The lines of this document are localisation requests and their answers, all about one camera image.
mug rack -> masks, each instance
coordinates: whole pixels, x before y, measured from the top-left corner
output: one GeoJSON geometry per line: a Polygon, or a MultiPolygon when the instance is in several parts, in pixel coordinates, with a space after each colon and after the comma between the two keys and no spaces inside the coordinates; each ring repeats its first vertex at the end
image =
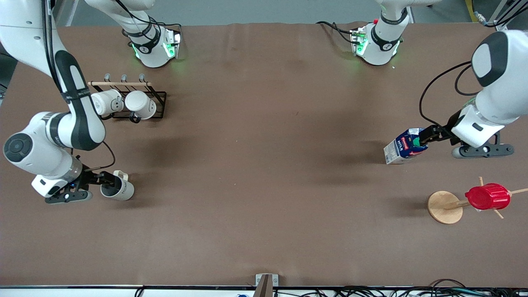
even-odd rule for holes
{"type": "MultiPolygon", "coordinates": [[[[125,97],[128,95],[128,93],[132,91],[143,91],[150,99],[152,99],[156,103],[156,113],[152,118],[163,118],[163,115],[165,114],[167,92],[156,91],[152,86],[152,83],[145,80],[144,74],[139,75],[138,82],[127,82],[126,75],[121,76],[121,82],[112,82],[110,81],[110,74],[107,73],[105,75],[104,81],[88,81],[87,84],[88,86],[92,86],[95,90],[97,90],[97,92],[105,91],[102,89],[102,87],[114,89],[121,93],[123,100],[125,100],[125,97]]],[[[111,113],[110,115],[105,117],[99,117],[103,120],[111,118],[129,118],[133,123],[135,123],[134,119],[132,118],[131,112],[126,107],[120,112],[111,113]]]]}

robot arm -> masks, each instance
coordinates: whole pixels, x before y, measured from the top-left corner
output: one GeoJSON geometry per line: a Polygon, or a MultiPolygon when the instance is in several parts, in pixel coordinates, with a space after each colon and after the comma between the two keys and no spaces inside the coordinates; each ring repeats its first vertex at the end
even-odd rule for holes
{"type": "Polygon", "coordinates": [[[353,52],[372,65],[383,65],[396,54],[403,30],[409,24],[407,6],[432,5],[441,0],[375,0],[381,6],[377,23],[359,28],[353,52]]]}
{"type": "Polygon", "coordinates": [[[158,25],[145,12],[154,6],[155,0],[85,1],[110,16],[123,28],[124,33],[132,41],[136,57],[145,66],[157,68],[165,65],[170,59],[177,58],[181,32],[174,32],[158,25]]]}
{"type": "Polygon", "coordinates": [[[453,114],[447,125],[429,126],[419,135],[420,144],[450,139],[462,143],[453,150],[458,158],[504,156],[513,147],[501,144],[499,131],[528,114],[528,35],[508,30],[492,33],[473,53],[471,64],[483,87],[476,97],[453,114]],[[488,140],[496,136],[496,143],[488,140]]]}
{"type": "Polygon", "coordinates": [[[36,114],[7,140],[3,152],[12,164],[36,174],[32,186],[50,197],[82,172],[81,162],[64,148],[93,150],[106,133],[77,61],[64,48],[53,19],[46,25],[50,11],[43,5],[40,0],[0,1],[0,41],[18,61],[53,77],[70,112],[36,114]],[[45,27],[52,43],[44,36],[45,27]]]}
{"type": "MultiPolygon", "coordinates": [[[[42,2],[39,0],[0,2],[0,41],[6,51],[18,61],[38,69],[52,77],[47,62],[43,36],[42,2]]],[[[53,113],[46,121],[46,134],[60,147],[90,151],[105,139],[105,127],[96,114],[90,91],[75,58],[67,52],[51,24],[55,82],[69,113],[53,113]]]]}
{"type": "Polygon", "coordinates": [[[528,114],[527,57],[528,35],[523,31],[495,32],[480,43],[471,64],[483,90],[462,108],[453,134],[479,147],[528,114]]]}

mug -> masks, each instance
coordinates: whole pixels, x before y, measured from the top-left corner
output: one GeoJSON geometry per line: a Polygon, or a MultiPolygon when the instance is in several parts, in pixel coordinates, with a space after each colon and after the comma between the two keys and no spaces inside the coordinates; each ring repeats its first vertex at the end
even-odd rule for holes
{"type": "Polygon", "coordinates": [[[116,177],[113,185],[101,185],[101,194],[105,197],[125,201],[134,194],[134,185],[128,181],[128,174],[121,170],[114,171],[116,177]]]}
{"type": "Polygon", "coordinates": [[[121,93],[110,89],[104,92],[98,92],[91,95],[93,106],[96,113],[100,116],[106,116],[115,112],[120,112],[124,108],[121,93]]]}
{"type": "Polygon", "coordinates": [[[130,114],[132,122],[134,122],[134,117],[139,121],[141,119],[149,119],[156,113],[156,103],[142,91],[136,90],[128,93],[125,98],[125,105],[132,112],[130,114]]]}

brown paper mat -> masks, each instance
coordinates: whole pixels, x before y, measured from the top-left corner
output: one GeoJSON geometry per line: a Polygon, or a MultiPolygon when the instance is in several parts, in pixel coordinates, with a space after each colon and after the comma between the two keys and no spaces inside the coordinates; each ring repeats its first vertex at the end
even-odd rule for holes
{"type": "MultiPolygon", "coordinates": [[[[166,117],[105,122],[117,163],[136,187],[127,202],[50,206],[33,176],[0,158],[0,283],[252,283],[528,286],[528,197],[501,211],[464,211],[453,226],[425,208],[438,190],[485,182],[528,185],[526,119],[503,130],[513,156],[456,160],[435,143],[406,165],[382,148],[427,126],[418,99],[438,73],[470,59],[492,31],[478,24],[409,25],[394,59],[373,67],[319,25],[185,28],[189,56],[159,69],[137,61],[117,27],[61,28],[88,80],[140,73],[168,92],[166,117]]],[[[475,79],[465,91],[478,89],[475,79]]],[[[456,73],[430,89],[424,109],[444,123],[467,100],[456,73]]],[[[0,139],[41,111],[66,111],[51,79],[19,64],[0,108],[0,139]]],[[[80,152],[110,162],[104,147],[80,152]]]]}

wooden dowel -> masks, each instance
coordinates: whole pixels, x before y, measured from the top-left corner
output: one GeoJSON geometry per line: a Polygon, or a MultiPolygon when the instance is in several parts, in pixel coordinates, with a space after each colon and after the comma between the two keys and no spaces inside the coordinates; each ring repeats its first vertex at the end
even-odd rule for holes
{"type": "Polygon", "coordinates": [[[123,87],[151,87],[150,82],[111,82],[111,81],[89,81],[88,86],[123,86],[123,87]]]}
{"type": "Polygon", "coordinates": [[[499,218],[504,219],[504,217],[501,215],[500,212],[498,212],[498,210],[494,209],[493,212],[496,213],[499,218]]]}
{"type": "Polygon", "coordinates": [[[466,207],[466,206],[470,206],[470,205],[471,204],[469,204],[469,201],[462,200],[462,201],[448,203],[448,204],[444,205],[444,209],[445,210],[452,210],[452,209],[456,209],[456,208],[460,208],[460,207],[466,207]]]}
{"type": "Polygon", "coordinates": [[[512,192],[510,193],[510,195],[518,194],[518,193],[522,193],[522,192],[528,192],[528,188],[526,188],[526,189],[521,189],[521,190],[515,190],[515,191],[512,191],[512,192]]]}

